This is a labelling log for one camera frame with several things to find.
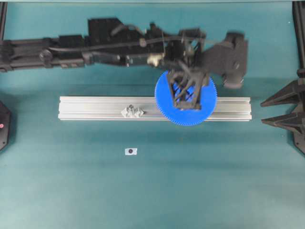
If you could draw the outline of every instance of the teal table surface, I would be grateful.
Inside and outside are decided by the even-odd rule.
[[[12,111],[0,153],[0,229],[300,229],[305,157],[292,135],[261,123],[292,106],[260,102],[297,78],[290,2],[199,4],[9,3],[5,39],[87,34],[87,19],[117,16],[142,30],[200,26],[220,41],[249,39],[244,87],[253,120],[181,127],[170,122],[57,118],[59,96],[153,96],[160,70],[94,65],[2,73]],[[124,149],[138,148],[137,156]]]

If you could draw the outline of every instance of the blue plastic gear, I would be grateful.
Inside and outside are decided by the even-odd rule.
[[[170,87],[166,77],[167,73],[168,71],[164,72],[159,78],[154,93],[157,106],[161,113],[171,122],[184,126],[197,125],[207,119],[213,113],[217,102],[217,90],[213,80],[210,78],[209,85],[201,89],[201,110],[179,110],[173,105]],[[194,88],[191,87],[188,91],[192,93],[193,90]]]

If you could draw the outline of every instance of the small sticker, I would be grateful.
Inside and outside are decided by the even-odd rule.
[[[125,155],[131,156],[131,155],[137,155],[137,148],[127,148],[125,149]]]

